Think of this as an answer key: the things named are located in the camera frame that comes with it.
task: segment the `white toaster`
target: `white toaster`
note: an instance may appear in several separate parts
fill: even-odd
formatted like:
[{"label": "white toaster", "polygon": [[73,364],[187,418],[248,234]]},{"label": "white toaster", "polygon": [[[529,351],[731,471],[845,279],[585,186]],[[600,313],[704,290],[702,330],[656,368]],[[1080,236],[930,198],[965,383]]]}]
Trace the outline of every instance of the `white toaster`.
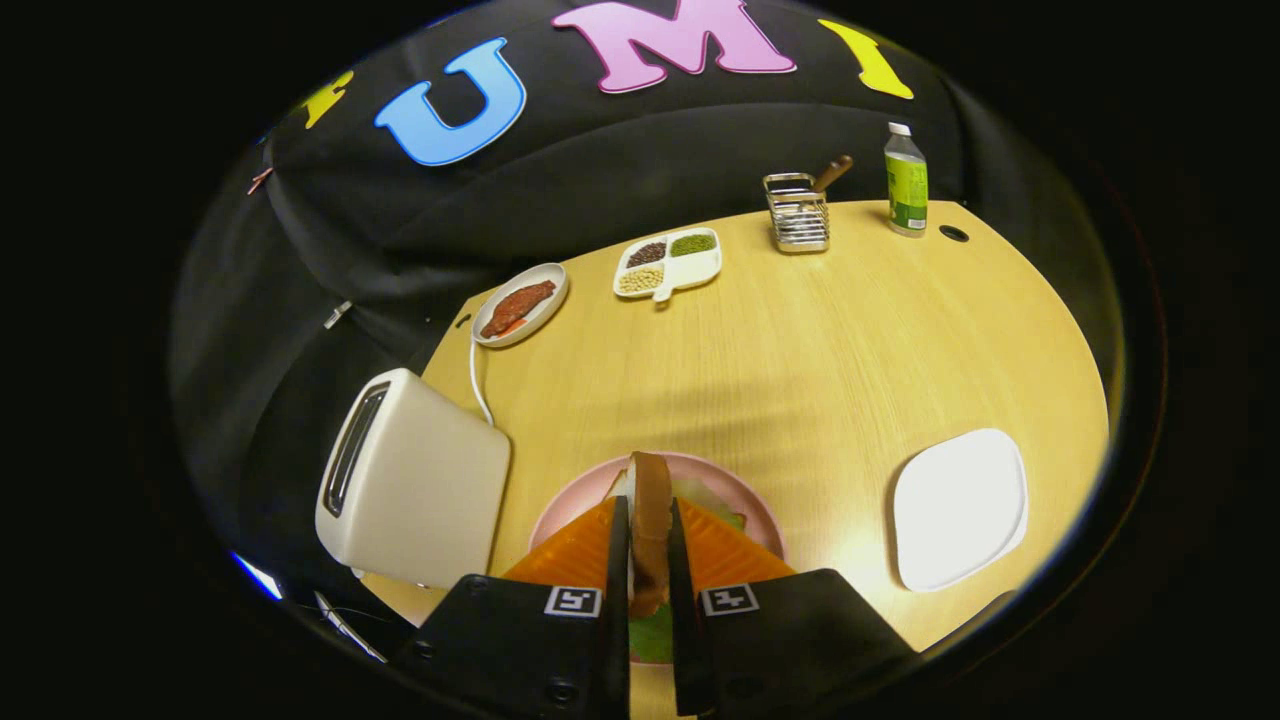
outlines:
[{"label": "white toaster", "polygon": [[406,369],[365,384],[316,497],[316,534],[348,568],[452,588],[486,573],[511,441]]}]

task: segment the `round table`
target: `round table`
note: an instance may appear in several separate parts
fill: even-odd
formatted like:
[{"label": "round table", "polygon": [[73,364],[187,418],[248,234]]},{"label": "round table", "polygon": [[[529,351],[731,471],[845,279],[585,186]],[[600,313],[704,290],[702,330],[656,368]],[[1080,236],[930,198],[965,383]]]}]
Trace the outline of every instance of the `round table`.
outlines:
[{"label": "round table", "polygon": [[[829,211],[831,246],[812,255],[774,250],[765,211],[685,225],[716,229],[723,269],[663,305],[612,292],[622,249],[641,238],[573,258],[563,263],[568,296],[547,325],[477,351],[513,451],[492,574],[527,552],[564,484],[634,450],[687,452],[736,473],[773,509],[792,568],[838,570],[918,651],[1051,556],[1088,502],[1110,438],[1102,382],[1071,314],[957,204],[931,202],[923,238],[893,233],[884,201]],[[461,320],[490,292],[463,305],[422,375],[477,415],[471,323]],[[897,475],[922,450],[978,428],[1000,428],[1021,450],[1027,536],[955,585],[908,591],[893,543]],[[445,592],[364,582],[415,624]],[[675,716],[671,678],[669,667],[632,665],[634,717]]]}]

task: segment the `metal wire basket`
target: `metal wire basket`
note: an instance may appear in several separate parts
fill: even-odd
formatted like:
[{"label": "metal wire basket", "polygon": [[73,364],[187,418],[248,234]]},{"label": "metal wire basket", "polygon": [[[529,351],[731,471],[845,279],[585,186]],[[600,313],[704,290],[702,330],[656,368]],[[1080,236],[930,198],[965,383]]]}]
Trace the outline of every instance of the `metal wire basket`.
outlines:
[{"label": "metal wire basket", "polygon": [[809,173],[764,177],[773,246],[781,252],[822,252],[831,241],[827,193],[814,192],[814,182]]}]

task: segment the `water bottle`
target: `water bottle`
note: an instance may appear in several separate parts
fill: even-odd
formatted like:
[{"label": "water bottle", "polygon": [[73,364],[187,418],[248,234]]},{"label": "water bottle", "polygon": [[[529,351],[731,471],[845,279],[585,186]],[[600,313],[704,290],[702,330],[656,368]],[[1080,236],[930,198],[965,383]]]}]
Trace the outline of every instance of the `water bottle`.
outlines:
[{"label": "water bottle", "polygon": [[908,237],[924,237],[929,211],[929,176],[924,154],[911,142],[911,128],[888,124],[884,168],[888,170],[888,224]]}]

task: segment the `blue letter u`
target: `blue letter u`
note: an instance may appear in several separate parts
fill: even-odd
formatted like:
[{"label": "blue letter u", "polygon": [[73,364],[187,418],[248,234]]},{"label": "blue letter u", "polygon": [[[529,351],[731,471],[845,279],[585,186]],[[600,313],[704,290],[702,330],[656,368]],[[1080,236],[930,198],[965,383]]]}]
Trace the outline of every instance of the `blue letter u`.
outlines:
[{"label": "blue letter u", "polygon": [[387,104],[374,126],[392,131],[408,156],[424,165],[448,165],[471,155],[507,132],[525,109],[525,86],[498,50],[507,38],[498,37],[454,58],[445,73],[466,73],[480,88],[485,108],[471,122],[451,128],[440,120],[426,99],[431,83],[420,82]]}]

